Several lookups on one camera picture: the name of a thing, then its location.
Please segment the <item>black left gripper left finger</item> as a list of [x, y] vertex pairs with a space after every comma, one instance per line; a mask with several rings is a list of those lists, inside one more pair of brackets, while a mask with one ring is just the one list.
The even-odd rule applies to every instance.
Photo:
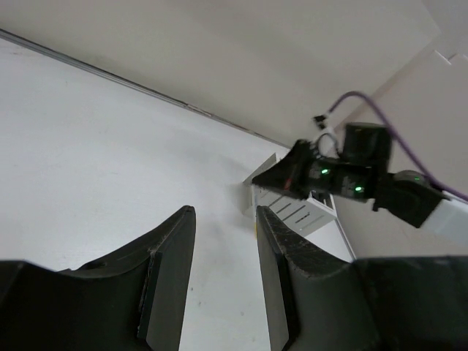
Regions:
[[195, 247], [196, 212], [75, 270], [1, 262], [3, 350], [177, 350]]

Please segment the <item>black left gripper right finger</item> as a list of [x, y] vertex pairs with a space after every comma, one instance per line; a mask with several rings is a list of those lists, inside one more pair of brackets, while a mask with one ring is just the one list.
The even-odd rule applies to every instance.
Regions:
[[467, 259], [378, 257], [351, 263], [257, 209], [272, 350], [465, 350]]

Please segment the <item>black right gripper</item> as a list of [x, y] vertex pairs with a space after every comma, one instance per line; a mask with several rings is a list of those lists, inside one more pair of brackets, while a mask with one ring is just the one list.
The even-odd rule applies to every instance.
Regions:
[[332, 134], [324, 136], [333, 141], [335, 157], [321, 153], [322, 137], [314, 142], [297, 140], [283, 159], [256, 175], [252, 184], [296, 200], [307, 200], [312, 192], [359, 202], [373, 198], [377, 183], [388, 172], [393, 143], [388, 128], [348, 124], [341, 149]]

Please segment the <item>white mesh desk organizer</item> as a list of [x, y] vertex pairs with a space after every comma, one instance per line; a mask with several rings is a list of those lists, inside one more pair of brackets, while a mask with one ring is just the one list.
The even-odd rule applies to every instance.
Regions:
[[291, 230], [306, 237], [316, 230], [337, 219], [334, 201], [331, 195], [323, 200], [310, 197], [308, 200], [294, 200], [278, 195], [272, 191], [261, 189], [252, 184], [252, 179], [275, 165], [280, 158], [276, 153], [270, 155], [242, 183], [245, 201], [242, 212], [253, 219], [252, 195], [257, 195], [257, 206], [270, 208]]

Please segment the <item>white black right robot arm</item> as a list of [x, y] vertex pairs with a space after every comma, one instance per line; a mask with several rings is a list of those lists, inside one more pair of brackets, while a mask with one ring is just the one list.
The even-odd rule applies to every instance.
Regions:
[[351, 123], [335, 156], [320, 140], [298, 140], [252, 183], [296, 200], [334, 198], [354, 252], [379, 255], [467, 254], [467, 200], [444, 189], [426, 170], [390, 171], [396, 133]]

